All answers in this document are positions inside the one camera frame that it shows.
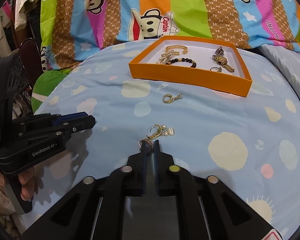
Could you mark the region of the left hand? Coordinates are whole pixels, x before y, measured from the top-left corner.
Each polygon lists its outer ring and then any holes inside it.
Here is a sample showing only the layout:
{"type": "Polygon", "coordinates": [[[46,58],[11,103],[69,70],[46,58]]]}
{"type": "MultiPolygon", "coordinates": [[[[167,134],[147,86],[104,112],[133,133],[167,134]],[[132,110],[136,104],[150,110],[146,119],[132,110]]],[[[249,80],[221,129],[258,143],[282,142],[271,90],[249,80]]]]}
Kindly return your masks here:
{"type": "MultiPolygon", "coordinates": [[[[34,177],[35,168],[31,167],[28,170],[20,173],[18,175],[19,182],[21,183],[21,198],[24,201],[30,200],[35,192],[36,189],[36,179],[34,177]]],[[[4,186],[6,184],[6,179],[4,178],[3,174],[0,173],[0,190],[4,193],[4,186]]]]}

